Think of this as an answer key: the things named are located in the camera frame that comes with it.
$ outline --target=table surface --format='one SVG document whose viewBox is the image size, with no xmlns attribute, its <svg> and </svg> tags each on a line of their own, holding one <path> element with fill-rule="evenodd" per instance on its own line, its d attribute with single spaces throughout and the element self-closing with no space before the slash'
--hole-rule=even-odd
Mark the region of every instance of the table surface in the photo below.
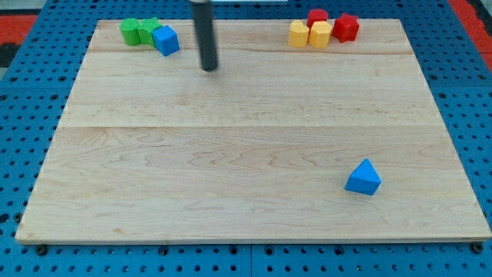
<svg viewBox="0 0 492 277">
<path fill-rule="evenodd" d="M 181 43 L 168 57 L 100 21 L 17 239 L 490 238 L 400 21 L 360 19 L 356 42 L 324 49 L 288 47 L 290 22 L 216 21 L 220 69 L 208 73 L 192 21 L 161 22 Z M 344 190 L 363 159 L 383 179 L 372 197 Z"/>
<path fill-rule="evenodd" d="M 316 1 L 215 7 L 219 18 L 305 18 Z M 342 12 L 403 22 L 431 93 L 490 221 L 492 74 L 446 1 L 328 2 Z M 6 275 L 486 275 L 490 241 L 410 245 L 19 245 L 14 239 L 97 20 L 189 18 L 185 2 L 52 0 L 0 84 L 0 271 Z"/>
</svg>

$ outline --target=red block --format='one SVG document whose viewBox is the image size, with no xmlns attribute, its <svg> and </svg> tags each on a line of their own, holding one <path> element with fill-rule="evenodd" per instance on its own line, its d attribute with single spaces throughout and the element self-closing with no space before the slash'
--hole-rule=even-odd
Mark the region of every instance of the red block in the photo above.
<svg viewBox="0 0 492 277">
<path fill-rule="evenodd" d="M 316 21 L 327 21 L 327 20 L 328 20 L 328 13 L 320 8 L 312 9 L 307 14 L 307 26 L 309 27 L 309 29 L 311 29 L 311 26 Z"/>
<path fill-rule="evenodd" d="M 335 19 L 333 35 L 340 42 L 354 41 L 359 31 L 358 17 L 356 15 L 341 14 L 340 18 Z"/>
</svg>

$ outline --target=blue pegboard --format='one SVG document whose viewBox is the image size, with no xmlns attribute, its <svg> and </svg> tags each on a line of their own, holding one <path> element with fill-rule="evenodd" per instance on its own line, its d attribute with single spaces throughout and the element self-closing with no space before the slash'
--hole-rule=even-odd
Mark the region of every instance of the blue pegboard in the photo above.
<svg viewBox="0 0 492 277">
<path fill-rule="evenodd" d="M 484 214 L 492 222 L 492 76 L 448 3 L 290 0 L 218 5 L 218 18 L 305 18 L 325 8 L 399 18 Z M 99 19 L 190 18 L 184 0 L 51 0 L 0 83 L 0 275 L 492 275 L 492 243 L 19 245 L 17 221 Z"/>
</svg>

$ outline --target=wood grain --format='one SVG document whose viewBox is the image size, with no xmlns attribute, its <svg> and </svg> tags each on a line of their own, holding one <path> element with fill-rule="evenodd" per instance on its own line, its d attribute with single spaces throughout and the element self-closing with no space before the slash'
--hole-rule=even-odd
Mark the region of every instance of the wood grain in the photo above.
<svg viewBox="0 0 492 277">
<path fill-rule="evenodd" d="M 287 46 L 217 21 L 221 68 L 99 22 L 16 238 L 25 244 L 462 242 L 491 237 L 398 20 Z M 344 190 L 369 158 L 375 196 Z"/>
</svg>

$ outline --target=red pegboard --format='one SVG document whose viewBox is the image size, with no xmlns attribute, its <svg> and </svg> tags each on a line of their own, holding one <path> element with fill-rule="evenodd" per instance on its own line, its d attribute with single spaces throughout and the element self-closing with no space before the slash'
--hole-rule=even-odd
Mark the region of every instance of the red pegboard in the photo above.
<svg viewBox="0 0 492 277">
<path fill-rule="evenodd" d="M 37 15 L 0 16 L 0 44 L 11 42 L 21 45 L 37 18 Z"/>
<path fill-rule="evenodd" d="M 449 0 L 449 3 L 492 71 L 492 58 L 486 55 L 492 54 L 492 37 L 485 31 L 484 23 L 477 17 L 474 7 L 466 0 Z"/>
</svg>

